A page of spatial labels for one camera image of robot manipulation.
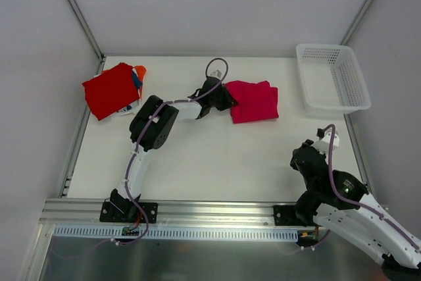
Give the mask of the crimson pink t-shirt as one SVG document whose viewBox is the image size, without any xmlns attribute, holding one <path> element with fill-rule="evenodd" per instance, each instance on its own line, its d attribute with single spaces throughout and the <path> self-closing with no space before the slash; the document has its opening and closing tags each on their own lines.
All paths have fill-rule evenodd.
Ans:
<svg viewBox="0 0 421 281">
<path fill-rule="evenodd" d="M 234 124 L 275 120 L 279 118 L 277 87 L 270 82 L 258 83 L 235 80 L 226 84 L 228 92 L 237 101 L 230 109 Z"/>
</svg>

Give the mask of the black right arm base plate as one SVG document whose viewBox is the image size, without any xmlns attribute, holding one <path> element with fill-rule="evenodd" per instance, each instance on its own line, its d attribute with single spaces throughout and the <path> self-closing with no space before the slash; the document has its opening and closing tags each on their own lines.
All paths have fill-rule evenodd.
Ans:
<svg viewBox="0 0 421 281">
<path fill-rule="evenodd" d="M 272 210 L 275 226 L 315 226 L 313 222 L 299 219 L 293 205 L 273 205 Z"/>
</svg>

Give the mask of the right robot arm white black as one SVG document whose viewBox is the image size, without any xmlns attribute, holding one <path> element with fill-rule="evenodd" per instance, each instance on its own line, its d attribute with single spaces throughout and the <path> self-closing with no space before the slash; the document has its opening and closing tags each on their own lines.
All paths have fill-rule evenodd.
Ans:
<svg viewBox="0 0 421 281">
<path fill-rule="evenodd" d="M 328 163 L 310 140 L 293 150 L 290 165 L 306 187 L 295 203 L 295 220 L 341 236 L 379 264 L 389 280 L 419 280 L 420 239 L 387 214 L 361 181 L 330 170 Z"/>
</svg>

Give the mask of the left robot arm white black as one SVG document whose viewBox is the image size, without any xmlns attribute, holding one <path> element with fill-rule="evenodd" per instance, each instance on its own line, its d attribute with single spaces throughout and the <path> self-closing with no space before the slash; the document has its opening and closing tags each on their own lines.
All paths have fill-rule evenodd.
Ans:
<svg viewBox="0 0 421 281">
<path fill-rule="evenodd" d="M 177 121 L 199 120 L 212 108 L 225 111 L 237 105 L 227 87 L 208 76 L 203 86 L 185 99 L 163 101 L 150 96 L 129 126 L 132 153 L 123 179 L 101 207 L 99 220 L 116 223 L 155 223 L 156 203 L 140 201 L 143 180 L 153 155 L 168 139 Z"/>
</svg>

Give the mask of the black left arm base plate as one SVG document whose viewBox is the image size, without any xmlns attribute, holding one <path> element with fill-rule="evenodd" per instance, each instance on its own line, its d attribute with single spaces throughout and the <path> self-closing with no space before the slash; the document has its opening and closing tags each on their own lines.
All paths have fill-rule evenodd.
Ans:
<svg viewBox="0 0 421 281">
<path fill-rule="evenodd" d="M 126 223 L 134 224 L 136 222 L 155 224 L 157 222 L 158 204 L 157 203 L 139 203 L 142 211 L 139 210 L 130 200 L 124 199 L 117 203 L 111 200 L 102 204 L 99 215 L 100 222 L 107 223 Z"/>
</svg>

